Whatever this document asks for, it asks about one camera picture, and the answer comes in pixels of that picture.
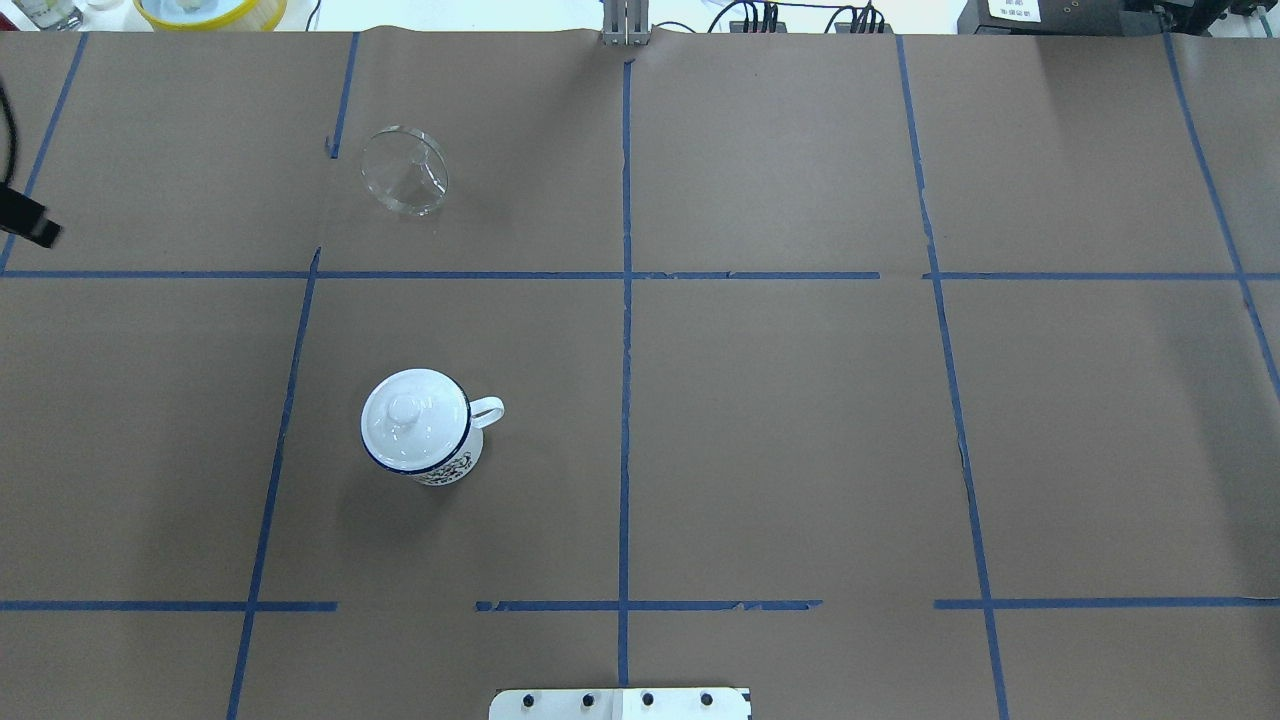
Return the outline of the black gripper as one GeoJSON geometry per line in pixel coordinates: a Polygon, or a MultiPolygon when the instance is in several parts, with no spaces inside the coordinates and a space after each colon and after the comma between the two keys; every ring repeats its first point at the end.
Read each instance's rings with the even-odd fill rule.
{"type": "Polygon", "coordinates": [[[51,249],[61,233],[61,225],[49,218],[45,205],[9,186],[1,187],[0,220],[4,233],[19,236],[45,249],[51,249]]]}

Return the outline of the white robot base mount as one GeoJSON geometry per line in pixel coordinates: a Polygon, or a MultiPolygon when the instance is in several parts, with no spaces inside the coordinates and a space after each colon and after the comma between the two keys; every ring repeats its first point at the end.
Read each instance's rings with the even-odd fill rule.
{"type": "Polygon", "coordinates": [[[750,691],[732,687],[508,689],[489,719],[751,719],[750,691]]]}

